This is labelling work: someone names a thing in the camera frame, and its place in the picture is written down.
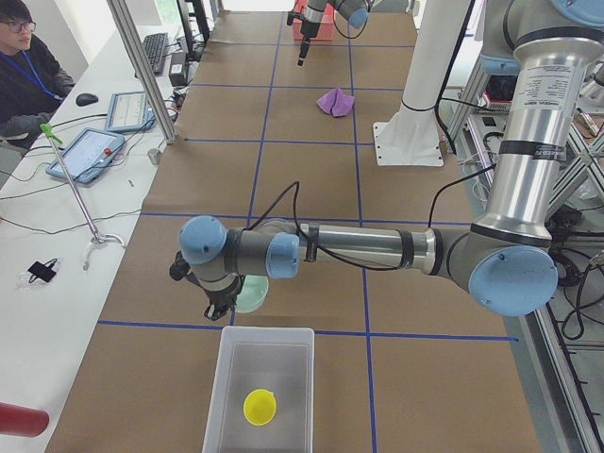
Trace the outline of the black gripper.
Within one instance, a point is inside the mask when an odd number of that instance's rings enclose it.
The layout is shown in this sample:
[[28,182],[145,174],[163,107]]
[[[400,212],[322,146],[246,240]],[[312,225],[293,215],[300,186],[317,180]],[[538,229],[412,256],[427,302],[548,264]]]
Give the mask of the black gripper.
[[310,41],[317,35],[317,24],[309,19],[301,21],[302,42],[299,47],[297,65],[303,65],[310,49]]
[[224,317],[229,311],[235,311],[237,298],[241,293],[241,279],[234,277],[227,285],[219,289],[210,288],[208,285],[202,286],[206,296],[209,299],[209,305],[204,311],[204,316],[217,321]]

